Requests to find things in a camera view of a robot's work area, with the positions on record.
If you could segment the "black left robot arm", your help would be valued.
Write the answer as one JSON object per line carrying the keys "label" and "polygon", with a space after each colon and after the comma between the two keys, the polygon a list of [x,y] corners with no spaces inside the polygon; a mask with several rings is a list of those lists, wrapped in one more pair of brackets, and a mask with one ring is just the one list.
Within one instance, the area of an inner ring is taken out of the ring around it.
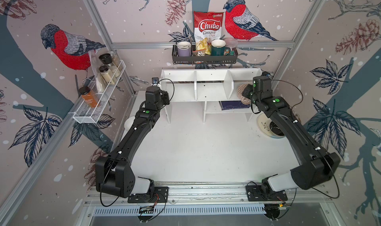
{"label": "black left robot arm", "polygon": [[131,168],[133,158],[145,136],[160,118],[161,109],[170,103],[167,91],[158,86],[148,87],[145,101],[140,105],[132,126],[118,146],[107,156],[99,157],[95,163],[96,190],[127,198],[134,194],[153,197],[154,181],[136,177]]}

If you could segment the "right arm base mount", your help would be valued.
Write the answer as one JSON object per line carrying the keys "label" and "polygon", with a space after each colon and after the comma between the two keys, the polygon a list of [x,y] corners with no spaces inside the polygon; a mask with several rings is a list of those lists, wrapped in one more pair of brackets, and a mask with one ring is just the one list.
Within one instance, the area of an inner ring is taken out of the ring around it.
{"label": "right arm base mount", "polygon": [[272,201],[288,201],[285,191],[272,191],[261,185],[249,183],[245,186],[246,195],[249,202],[272,202]]}

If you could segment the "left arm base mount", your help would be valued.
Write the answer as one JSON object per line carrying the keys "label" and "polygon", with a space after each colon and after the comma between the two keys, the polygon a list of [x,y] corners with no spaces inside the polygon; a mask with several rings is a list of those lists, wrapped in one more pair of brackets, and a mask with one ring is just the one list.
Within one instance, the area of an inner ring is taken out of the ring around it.
{"label": "left arm base mount", "polygon": [[169,187],[155,186],[146,194],[135,194],[128,197],[128,203],[167,203]]}

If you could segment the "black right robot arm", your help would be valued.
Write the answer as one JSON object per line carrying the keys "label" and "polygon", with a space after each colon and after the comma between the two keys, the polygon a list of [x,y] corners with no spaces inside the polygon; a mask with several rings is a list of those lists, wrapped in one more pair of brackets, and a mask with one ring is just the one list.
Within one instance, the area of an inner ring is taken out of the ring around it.
{"label": "black right robot arm", "polygon": [[273,96],[269,77],[254,77],[243,91],[243,96],[250,99],[259,111],[280,128],[299,163],[299,166],[287,173],[263,179],[264,192],[280,192],[293,188],[308,190],[334,178],[340,157],[337,153],[327,153],[306,131],[284,98]]}

